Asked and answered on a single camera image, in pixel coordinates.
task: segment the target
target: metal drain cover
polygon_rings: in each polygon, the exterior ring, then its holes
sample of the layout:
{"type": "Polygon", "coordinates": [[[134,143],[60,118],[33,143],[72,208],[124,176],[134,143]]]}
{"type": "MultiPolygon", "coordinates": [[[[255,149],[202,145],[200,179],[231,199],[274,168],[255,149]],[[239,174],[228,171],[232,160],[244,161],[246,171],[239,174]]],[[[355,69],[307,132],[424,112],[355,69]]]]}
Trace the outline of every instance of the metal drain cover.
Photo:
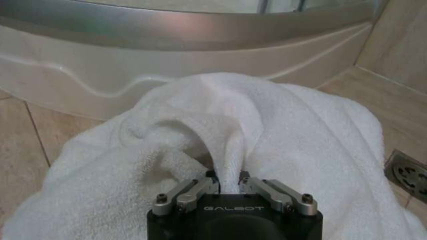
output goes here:
{"type": "Polygon", "coordinates": [[[427,168],[422,163],[399,150],[394,150],[384,173],[388,180],[427,203],[427,168]]]}

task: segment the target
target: towel fold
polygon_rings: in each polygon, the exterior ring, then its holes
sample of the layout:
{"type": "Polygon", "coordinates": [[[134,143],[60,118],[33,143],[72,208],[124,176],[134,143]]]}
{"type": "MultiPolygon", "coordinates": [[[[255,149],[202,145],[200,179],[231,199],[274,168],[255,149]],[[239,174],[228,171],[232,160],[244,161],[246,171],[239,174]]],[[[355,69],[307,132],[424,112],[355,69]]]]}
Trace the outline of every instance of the towel fold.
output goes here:
{"type": "Polygon", "coordinates": [[[3,239],[144,240],[156,194],[207,166],[223,193],[239,192],[242,169],[311,193],[326,240],[426,239],[383,154],[380,123],[356,102],[240,74],[190,76],[64,145],[3,239]]]}

